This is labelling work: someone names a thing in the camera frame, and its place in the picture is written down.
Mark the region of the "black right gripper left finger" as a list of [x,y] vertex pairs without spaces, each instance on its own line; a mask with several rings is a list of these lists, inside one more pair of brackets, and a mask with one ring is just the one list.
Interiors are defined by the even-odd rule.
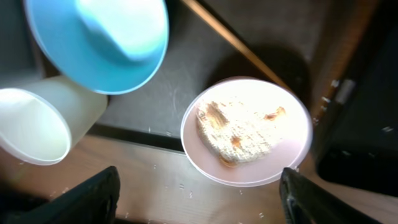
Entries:
[[109,166],[54,200],[1,186],[1,223],[114,223],[121,181]]

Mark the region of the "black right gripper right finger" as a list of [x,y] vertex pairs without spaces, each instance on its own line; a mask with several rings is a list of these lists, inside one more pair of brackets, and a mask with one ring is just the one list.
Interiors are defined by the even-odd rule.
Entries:
[[279,194],[288,224],[378,222],[288,167],[282,171]]

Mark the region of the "white plastic cup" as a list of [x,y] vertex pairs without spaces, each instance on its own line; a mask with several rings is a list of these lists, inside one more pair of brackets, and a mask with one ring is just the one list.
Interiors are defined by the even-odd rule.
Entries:
[[108,97],[57,76],[1,89],[1,147],[40,166],[63,160],[104,113]]

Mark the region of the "rice and food scraps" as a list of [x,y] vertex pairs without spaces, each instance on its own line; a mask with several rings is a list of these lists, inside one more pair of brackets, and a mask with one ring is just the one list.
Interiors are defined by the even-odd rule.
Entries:
[[197,132],[206,147],[233,167],[262,159],[283,140],[283,107],[263,111],[242,101],[203,101],[196,113]]

